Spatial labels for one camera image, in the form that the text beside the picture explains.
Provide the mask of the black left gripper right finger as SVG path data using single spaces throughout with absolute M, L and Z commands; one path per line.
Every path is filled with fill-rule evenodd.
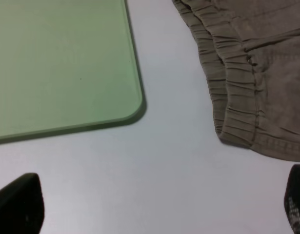
M 284 195 L 284 209 L 293 233 L 300 234 L 300 164 L 291 168 Z

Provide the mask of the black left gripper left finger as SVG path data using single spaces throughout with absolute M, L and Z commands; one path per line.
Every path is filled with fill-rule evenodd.
M 39 234 L 44 213 L 38 174 L 23 174 L 0 190 L 0 234 Z

